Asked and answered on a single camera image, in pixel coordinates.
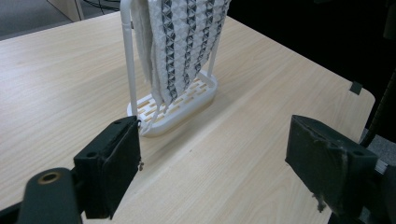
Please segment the wood grain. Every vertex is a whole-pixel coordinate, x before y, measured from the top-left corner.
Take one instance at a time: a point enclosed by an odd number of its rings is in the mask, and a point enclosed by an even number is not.
[[[120,14],[0,42],[0,209],[73,157],[129,103]],[[136,57],[138,98],[149,92]],[[231,18],[211,106],[141,138],[137,174],[111,223],[327,223],[284,162],[292,114],[358,141],[373,95]],[[85,220],[107,223],[109,220]]]

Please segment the black cable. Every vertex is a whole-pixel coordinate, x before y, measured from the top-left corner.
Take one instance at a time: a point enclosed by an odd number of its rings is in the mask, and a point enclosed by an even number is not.
[[[384,95],[382,96],[381,101],[379,102],[378,109],[375,111],[375,115],[370,124],[369,130],[367,134],[364,136],[364,139],[361,141],[361,146],[368,147],[373,139],[375,138],[375,134],[378,132],[379,127],[383,122],[384,114],[386,114],[387,107],[391,102],[391,98],[394,94],[394,81],[396,80],[396,68],[393,71],[392,77],[388,83],[387,88],[385,89]]]
[[[105,15],[105,12],[103,11],[102,3],[100,2],[100,0],[98,0],[98,3],[99,3],[99,8],[102,11],[102,14]]]
[[[106,10],[112,10],[112,11],[120,11],[120,9],[117,8],[117,7],[109,7],[109,6],[105,6],[105,5],[102,5],[102,4],[99,5],[98,3],[94,3],[94,2],[89,1],[89,0],[83,0],[83,1],[88,3],[88,4],[90,4],[93,7],[99,7],[99,8],[101,8],[101,10],[106,9]]]

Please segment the drying rack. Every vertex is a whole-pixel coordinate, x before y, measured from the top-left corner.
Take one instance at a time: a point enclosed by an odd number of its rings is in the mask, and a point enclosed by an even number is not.
[[[157,105],[151,94],[142,99],[136,99],[132,37],[133,26],[131,23],[131,6],[133,1],[134,0],[121,0],[120,2],[122,33],[131,97],[131,103],[127,106],[127,114],[128,116],[138,116],[141,120],[141,128],[145,129],[150,126],[146,131],[141,133],[143,136],[157,136],[177,126],[182,120],[193,115],[194,112],[199,111],[200,108],[212,102],[218,88],[218,82],[215,76],[212,75],[212,71],[219,46],[219,37],[213,46],[207,71],[201,70],[197,74],[195,80],[183,94],[169,105],[166,113],[163,113],[165,109],[164,104],[161,105],[160,113],[155,119],[153,116],[157,110]]]

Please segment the patterned towel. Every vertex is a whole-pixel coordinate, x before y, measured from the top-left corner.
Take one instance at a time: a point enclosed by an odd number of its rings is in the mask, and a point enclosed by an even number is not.
[[[219,38],[231,0],[135,0],[132,19],[143,71],[159,106],[186,90]]]

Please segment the cable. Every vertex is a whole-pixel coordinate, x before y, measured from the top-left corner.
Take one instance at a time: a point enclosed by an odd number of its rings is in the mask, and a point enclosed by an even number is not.
[[[98,3],[95,3],[95,2],[92,2],[92,1],[89,1],[89,0],[83,0],[83,1],[86,2],[86,3],[88,3],[88,4],[90,4],[90,5],[93,6],[93,7],[99,7],[99,8],[101,8],[102,13],[104,13],[103,9],[112,10],[112,11],[120,11],[120,9],[119,9],[118,7],[109,7],[109,6],[102,5],[102,4],[100,3],[100,0],[99,0],[99,4],[98,4]]]
[[[100,8],[100,10],[102,11],[102,14],[105,15],[105,12],[103,11],[102,3],[100,2],[100,0],[98,0],[98,3],[99,3],[99,8]]]

